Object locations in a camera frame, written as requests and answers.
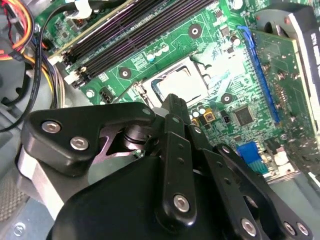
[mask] motherboard label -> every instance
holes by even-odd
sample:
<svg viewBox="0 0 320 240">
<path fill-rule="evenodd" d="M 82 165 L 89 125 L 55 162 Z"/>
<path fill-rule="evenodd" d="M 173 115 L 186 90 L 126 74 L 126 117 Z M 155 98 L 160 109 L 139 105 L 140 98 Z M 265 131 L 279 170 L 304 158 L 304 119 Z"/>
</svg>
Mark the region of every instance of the motherboard label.
<svg viewBox="0 0 320 240">
<path fill-rule="evenodd" d="M 143 53 L 140 53 L 138 56 L 131 58 L 131 61 L 137 70 L 140 70 L 148 65 L 148 62 L 145 59 L 145 56 Z"/>
<path fill-rule="evenodd" d="M 108 75 L 105 72 L 101 73 L 98 76 L 98 78 L 101 80 L 102 83 L 104 83 L 105 81 L 107 81 L 109 79 Z"/>
</svg>

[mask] integrated circuit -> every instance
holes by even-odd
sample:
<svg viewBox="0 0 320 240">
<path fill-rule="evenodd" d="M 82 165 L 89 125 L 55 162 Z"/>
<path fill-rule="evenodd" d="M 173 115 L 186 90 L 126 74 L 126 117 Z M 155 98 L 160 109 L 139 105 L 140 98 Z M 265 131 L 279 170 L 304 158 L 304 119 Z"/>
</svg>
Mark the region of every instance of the integrated circuit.
<svg viewBox="0 0 320 240">
<path fill-rule="evenodd" d="M 254 118 L 248 106 L 237 109 L 236 111 L 234 111 L 234 115 L 238 125 L 241 127 L 254 121 Z"/>
<path fill-rule="evenodd" d="M 230 34 L 230 29 L 228 26 L 224 26 L 220 29 L 220 32 L 222 34 L 223 37 L 226 37 Z"/>
</svg>

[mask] chip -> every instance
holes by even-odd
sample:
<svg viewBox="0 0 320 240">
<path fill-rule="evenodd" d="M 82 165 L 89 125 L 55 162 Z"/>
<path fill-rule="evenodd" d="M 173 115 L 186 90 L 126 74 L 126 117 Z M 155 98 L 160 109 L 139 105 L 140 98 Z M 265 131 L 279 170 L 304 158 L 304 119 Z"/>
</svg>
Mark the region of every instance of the chip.
<svg viewBox="0 0 320 240">
<path fill-rule="evenodd" d="M 223 37 L 228 36 L 230 34 L 230 30 L 229 30 L 228 26 L 221 28 L 220 31 L 221 31 L 221 34 Z"/>
<path fill-rule="evenodd" d="M 236 142 L 240 142 L 240 141 L 242 140 L 242 137 L 241 137 L 241 136 L 236 136 L 236 137 L 234 138 L 234 140 L 235 140 Z"/>
<path fill-rule="evenodd" d="M 240 126 L 247 125 L 254 121 L 254 118 L 251 115 L 249 107 L 242 107 L 234 112 L 237 122 Z"/>
</svg>

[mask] mounting hole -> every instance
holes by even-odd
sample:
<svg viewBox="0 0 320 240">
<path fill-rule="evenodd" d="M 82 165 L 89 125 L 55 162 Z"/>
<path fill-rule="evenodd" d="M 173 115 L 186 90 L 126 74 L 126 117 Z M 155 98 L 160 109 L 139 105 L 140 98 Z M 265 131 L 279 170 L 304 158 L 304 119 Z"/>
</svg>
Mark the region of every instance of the mounting hole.
<svg viewBox="0 0 320 240">
<path fill-rule="evenodd" d="M 223 104 L 229 104 L 233 101 L 233 96 L 230 93 L 225 93 L 221 97 L 221 103 Z"/>
<path fill-rule="evenodd" d="M 130 79 L 131 78 L 131 70 L 127 67 L 121 67 L 119 69 L 119 76 L 123 79 Z"/>
<path fill-rule="evenodd" d="M 179 119 L 176 117 L 173 117 L 172 120 L 175 121 L 176 123 L 180 123 Z"/>
<path fill-rule="evenodd" d="M 273 34 L 274 33 L 274 30 L 272 29 L 272 24 L 271 22 L 267 22 L 265 25 L 264 25 L 264 31 L 268 34 Z"/>
<path fill-rule="evenodd" d="M 147 109 L 147 108 L 142 109 L 142 112 L 144 112 L 144 113 L 147 114 L 147 115 L 150 115 L 150 114 L 151 114 L 150 110 Z"/>
<path fill-rule="evenodd" d="M 226 184 L 231 185 L 231 181 L 229 180 L 229 178 L 226 178 L 226 177 L 225 177 L 225 178 L 224 178 L 224 181 L 225 181 Z"/>
<path fill-rule="evenodd" d="M 197 39 L 200 38 L 202 34 L 202 27 L 200 24 L 192 24 L 189 27 L 189 31 L 188 31 L 188 35 L 192 38 L 192 39 Z"/>
<path fill-rule="evenodd" d="M 178 157 L 178 161 L 181 165 L 185 163 L 185 160 L 182 157 Z"/>
</svg>

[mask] silver screw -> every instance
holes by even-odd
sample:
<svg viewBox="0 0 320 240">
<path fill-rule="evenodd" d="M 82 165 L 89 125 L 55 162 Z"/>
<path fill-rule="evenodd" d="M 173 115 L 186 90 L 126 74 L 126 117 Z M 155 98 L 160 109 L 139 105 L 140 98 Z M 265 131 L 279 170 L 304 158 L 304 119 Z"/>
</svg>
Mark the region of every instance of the silver screw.
<svg viewBox="0 0 320 240">
<path fill-rule="evenodd" d="M 294 230 L 294 228 L 289 223 L 287 223 L 285 221 L 283 224 L 284 224 L 285 228 L 288 230 L 289 233 L 291 233 L 293 236 L 296 235 L 296 231 Z"/>
<path fill-rule="evenodd" d="M 147 115 L 150 115 L 150 114 L 151 114 L 150 110 L 147 109 L 147 108 L 142 109 L 142 112 L 144 112 L 144 113 L 147 114 Z"/>
<path fill-rule="evenodd" d="M 243 229 L 252 237 L 255 237 L 257 235 L 257 230 L 255 226 L 252 224 L 251 221 L 249 221 L 246 218 L 241 219 L 241 224 Z"/>
<path fill-rule="evenodd" d="M 230 150 L 226 146 L 222 146 L 223 151 L 225 151 L 227 154 L 230 153 Z"/>
<path fill-rule="evenodd" d="M 70 145 L 73 149 L 79 151 L 84 151 L 89 147 L 88 141 L 81 136 L 75 136 L 74 138 L 72 138 L 70 141 Z"/>
<path fill-rule="evenodd" d="M 194 128 L 194 130 L 195 130 L 198 134 L 200 134 L 200 133 L 201 133 L 201 129 L 200 129 L 200 128 L 198 128 L 197 126 Z"/>
<path fill-rule="evenodd" d="M 176 123 L 180 123 L 180 121 L 179 121 L 179 119 L 178 119 L 178 118 L 173 117 L 172 119 L 173 119 L 173 121 L 175 121 Z"/>
<path fill-rule="evenodd" d="M 305 226 L 303 226 L 300 222 L 298 222 L 296 225 L 298 226 L 298 229 L 300 230 L 300 232 L 302 232 L 306 236 L 309 236 L 309 232 Z"/>
<path fill-rule="evenodd" d="M 285 141 L 285 140 L 288 140 L 288 135 L 287 134 L 281 134 L 280 135 L 280 139 L 282 140 L 282 141 Z"/>
<path fill-rule="evenodd" d="M 190 209 L 188 200 L 180 194 L 177 194 L 173 197 L 173 203 L 175 207 L 182 213 L 186 213 Z"/>
<path fill-rule="evenodd" d="M 26 231 L 26 225 L 23 222 L 18 222 L 13 226 L 13 233 L 17 237 L 21 237 Z"/>
<path fill-rule="evenodd" d="M 50 134 L 56 134 L 61 130 L 61 126 L 55 121 L 45 121 L 41 127 L 45 132 Z"/>
</svg>

